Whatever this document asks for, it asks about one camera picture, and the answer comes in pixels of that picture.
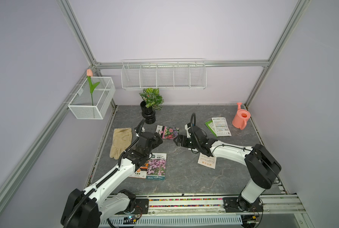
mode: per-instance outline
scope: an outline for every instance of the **potted plant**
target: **potted plant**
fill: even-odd
[[[142,116],[145,118],[147,124],[152,124],[156,121],[156,110],[161,110],[163,104],[163,98],[159,95],[159,89],[143,89],[143,93],[140,93],[143,101],[140,103],[142,109]]]

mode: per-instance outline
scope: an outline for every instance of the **pink watering can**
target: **pink watering can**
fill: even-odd
[[[243,130],[245,128],[245,126],[247,126],[247,121],[250,118],[250,113],[245,110],[245,109],[241,109],[240,105],[242,103],[238,102],[238,111],[236,116],[234,117],[233,121],[231,122],[233,124],[233,126],[235,126],[236,128],[239,128],[240,130]]]

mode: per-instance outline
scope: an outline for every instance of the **flower seed packet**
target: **flower seed packet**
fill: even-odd
[[[145,166],[141,166],[139,169],[137,169],[133,174],[130,175],[130,177],[145,179],[147,177],[147,170],[148,162],[145,164]]]
[[[148,160],[147,179],[164,180],[167,154],[153,153]]]
[[[157,125],[156,132],[161,136],[162,139],[174,139],[178,135],[178,127],[166,127]]]

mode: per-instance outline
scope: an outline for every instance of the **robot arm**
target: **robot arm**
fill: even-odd
[[[107,197],[123,180],[145,164],[152,149],[163,143],[158,133],[140,134],[139,129],[142,129],[143,123],[144,121],[137,127],[138,138],[120,155],[117,166],[83,191],[75,189],[69,194],[61,218],[64,228],[96,228],[100,221],[117,212],[134,211],[135,194],[130,191],[123,189],[115,197]]]
[[[258,197],[263,191],[271,188],[281,171],[280,164],[263,145],[244,147],[223,143],[217,139],[208,139],[195,123],[196,116],[193,113],[191,122],[185,125],[187,135],[179,135],[174,139],[175,143],[178,146],[196,149],[208,157],[226,158],[247,166],[251,179],[237,200],[229,203],[227,207],[235,209],[235,212],[249,211],[258,204]]]

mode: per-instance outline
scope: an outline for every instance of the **tulip leaf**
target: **tulip leaf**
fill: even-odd
[[[96,86],[98,86],[100,84],[100,82],[96,82],[95,84],[93,84],[91,87],[90,87],[90,93],[92,94],[96,88]]]
[[[87,80],[89,81],[89,85],[90,85],[90,88],[91,88],[92,87],[91,77],[87,76]]]

